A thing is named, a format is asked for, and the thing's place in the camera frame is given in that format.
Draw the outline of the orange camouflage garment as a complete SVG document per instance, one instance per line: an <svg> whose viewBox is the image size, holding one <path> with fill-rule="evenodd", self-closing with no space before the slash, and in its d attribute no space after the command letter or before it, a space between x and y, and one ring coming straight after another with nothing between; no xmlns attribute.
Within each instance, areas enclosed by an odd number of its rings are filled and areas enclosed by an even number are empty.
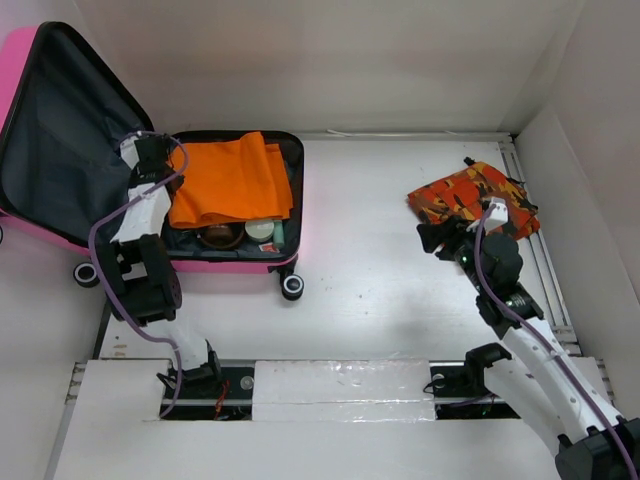
<svg viewBox="0 0 640 480"><path fill-rule="evenodd" d="M537 233L538 207L528 198L523 183L485 162L467 157L466 168L426 184L407 195L407 202L423 223L439 225L450 218L479 220L482 204L490 197L505 201L509 220L499 230L520 240Z"/></svg>

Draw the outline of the orange cloth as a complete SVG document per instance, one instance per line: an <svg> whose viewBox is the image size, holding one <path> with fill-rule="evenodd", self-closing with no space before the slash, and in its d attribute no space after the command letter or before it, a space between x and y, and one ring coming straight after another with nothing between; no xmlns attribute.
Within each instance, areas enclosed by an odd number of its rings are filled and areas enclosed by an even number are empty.
<svg viewBox="0 0 640 480"><path fill-rule="evenodd" d="M174 229L290 217L294 202L281 149L259 132L186 143L168 163L186 168L168 214Z"/></svg>

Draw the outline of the pink hard-shell suitcase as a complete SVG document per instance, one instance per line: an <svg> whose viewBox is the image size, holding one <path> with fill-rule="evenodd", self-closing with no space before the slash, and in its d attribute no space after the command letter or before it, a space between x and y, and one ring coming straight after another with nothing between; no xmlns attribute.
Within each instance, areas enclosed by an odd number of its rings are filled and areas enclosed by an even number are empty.
<svg viewBox="0 0 640 480"><path fill-rule="evenodd" d="M18 227L80 253L90 227L127 200L130 169L120 158L126 135L152 128L141 105L70 25L46 22L9 33L1 47L1 213ZM294 135L265 131L280 147L294 206L285 246L262 252L249 237L216 250L200 230L164 226L174 268L203 273L280 276L285 298L304 290L295 271L302 230L304 148Z"/></svg>

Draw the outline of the round pale green jar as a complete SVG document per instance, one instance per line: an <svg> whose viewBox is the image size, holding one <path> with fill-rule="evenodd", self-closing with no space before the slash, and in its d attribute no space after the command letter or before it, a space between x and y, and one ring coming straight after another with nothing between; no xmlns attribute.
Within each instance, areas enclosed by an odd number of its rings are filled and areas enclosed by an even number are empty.
<svg viewBox="0 0 640 480"><path fill-rule="evenodd" d="M274 233L275 222L272 219L249 220L244 224L246 235L254 242L268 242Z"/></svg>

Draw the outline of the green tube white cap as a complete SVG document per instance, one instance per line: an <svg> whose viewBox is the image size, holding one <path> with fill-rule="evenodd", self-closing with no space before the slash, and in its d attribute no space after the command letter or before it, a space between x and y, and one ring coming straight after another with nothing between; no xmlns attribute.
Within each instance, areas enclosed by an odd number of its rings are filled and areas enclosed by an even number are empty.
<svg viewBox="0 0 640 480"><path fill-rule="evenodd" d="M282 249L285 246L284 225L281 220L275 220L273 222L274 229L272 235L273 245L278 249Z"/></svg>

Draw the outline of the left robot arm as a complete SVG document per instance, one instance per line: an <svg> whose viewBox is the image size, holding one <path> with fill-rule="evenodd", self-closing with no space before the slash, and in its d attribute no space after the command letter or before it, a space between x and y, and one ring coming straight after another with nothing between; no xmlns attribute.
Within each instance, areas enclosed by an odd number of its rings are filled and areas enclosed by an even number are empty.
<svg viewBox="0 0 640 480"><path fill-rule="evenodd" d="M187 368L176 334L146 331L151 323L174 321L182 305L181 286L161 234L184 182L188 153L176 138L151 131L127 135L119 149L130 169L127 202L90 229L88 245L96 274L113 315L145 341L166 344L173 351L176 365L160 376L165 386L212 396L222 387L223 373L210 343L205 344L204 362Z"/></svg>

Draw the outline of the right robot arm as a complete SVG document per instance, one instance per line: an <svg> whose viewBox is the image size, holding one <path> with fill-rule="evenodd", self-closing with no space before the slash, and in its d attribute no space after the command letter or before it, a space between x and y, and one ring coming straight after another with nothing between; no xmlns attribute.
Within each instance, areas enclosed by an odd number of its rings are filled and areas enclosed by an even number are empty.
<svg viewBox="0 0 640 480"><path fill-rule="evenodd" d="M426 391L451 397L448 412L502 400L543 441L562 479L636 479L639 421L600 394L562 348L519 281L517 242L486 221L451 218L417 227L422 247L456 263L474 286L476 307L497 340L458 366L431 368Z"/></svg>

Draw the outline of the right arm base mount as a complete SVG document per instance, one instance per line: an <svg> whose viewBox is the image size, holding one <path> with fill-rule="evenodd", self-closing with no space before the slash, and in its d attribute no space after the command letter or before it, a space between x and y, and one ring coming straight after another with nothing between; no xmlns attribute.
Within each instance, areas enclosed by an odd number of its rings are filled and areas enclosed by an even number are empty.
<svg viewBox="0 0 640 480"><path fill-rule="evenodd" d="M430 379L423 392L434 401L437 420L518 419L516 412L484 382L485 370L495 362L511 359L498 343L468 351L463 361L429 363Z"/></svg>

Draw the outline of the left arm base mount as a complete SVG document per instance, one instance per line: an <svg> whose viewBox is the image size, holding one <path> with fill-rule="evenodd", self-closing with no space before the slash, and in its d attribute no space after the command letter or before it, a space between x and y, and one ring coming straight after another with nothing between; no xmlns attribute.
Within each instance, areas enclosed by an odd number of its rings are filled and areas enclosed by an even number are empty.
<svg viewBox="0 0 640 480"><path fill-rule="evenodd" d="M162 416L168 421L249 421L252 419L255 363L223 361L221 378L183 380L178 399Z"/></svg>

